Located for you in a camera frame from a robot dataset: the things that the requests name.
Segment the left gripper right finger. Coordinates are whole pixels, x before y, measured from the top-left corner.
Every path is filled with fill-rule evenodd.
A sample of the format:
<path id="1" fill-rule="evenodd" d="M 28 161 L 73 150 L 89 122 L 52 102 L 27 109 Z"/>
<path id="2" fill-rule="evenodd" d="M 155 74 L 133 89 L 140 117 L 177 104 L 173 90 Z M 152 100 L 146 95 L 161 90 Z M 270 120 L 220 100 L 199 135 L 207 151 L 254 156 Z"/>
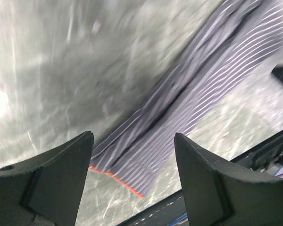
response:
<path id="1" fill-rule="evenodd" d="M 283 226 L 283 178 L 252 171 L 175 135 L 191 226 Z"/>

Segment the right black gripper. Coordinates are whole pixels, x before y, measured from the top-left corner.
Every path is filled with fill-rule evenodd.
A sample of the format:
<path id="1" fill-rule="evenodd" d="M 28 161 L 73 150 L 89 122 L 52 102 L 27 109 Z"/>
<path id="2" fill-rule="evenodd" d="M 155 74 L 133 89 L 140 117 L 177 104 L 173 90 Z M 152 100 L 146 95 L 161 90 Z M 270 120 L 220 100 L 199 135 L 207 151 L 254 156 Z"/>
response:
<path id="1" fill-rule="evenodd" d="M 283 65 L 277 65 L 272 75 L 283 85 Z M 283 130 L 231 160 L 253 171 L 266 171 L 273 165 L 283 167 Z"/>

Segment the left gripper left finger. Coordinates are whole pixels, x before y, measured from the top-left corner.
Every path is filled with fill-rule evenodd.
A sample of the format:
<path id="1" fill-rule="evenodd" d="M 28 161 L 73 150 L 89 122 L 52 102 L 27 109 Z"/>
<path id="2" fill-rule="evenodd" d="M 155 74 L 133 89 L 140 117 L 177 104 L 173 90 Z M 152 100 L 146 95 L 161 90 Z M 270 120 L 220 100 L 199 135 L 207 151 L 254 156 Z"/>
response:
<path id="1" fill-rule="evenodd" d="M 29 226 L 42 216 L 57 226 L 76 221 L 92 155 L 93 134 L 0 169 L 0 226 Z"/>

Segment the striped grey underwear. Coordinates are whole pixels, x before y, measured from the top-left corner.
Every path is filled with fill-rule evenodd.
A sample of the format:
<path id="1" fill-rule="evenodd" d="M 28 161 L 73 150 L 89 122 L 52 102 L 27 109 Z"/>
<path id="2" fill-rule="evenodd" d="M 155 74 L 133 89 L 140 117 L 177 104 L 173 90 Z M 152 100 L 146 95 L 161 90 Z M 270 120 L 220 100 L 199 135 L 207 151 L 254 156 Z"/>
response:
<path id="1" fill-rule="evenodd" d="M 226 0 L 155 86 L 143 106 L 93 150 L 90 168 L 139 196 L 196 124 L 283 46 L 277 0 Z"/>

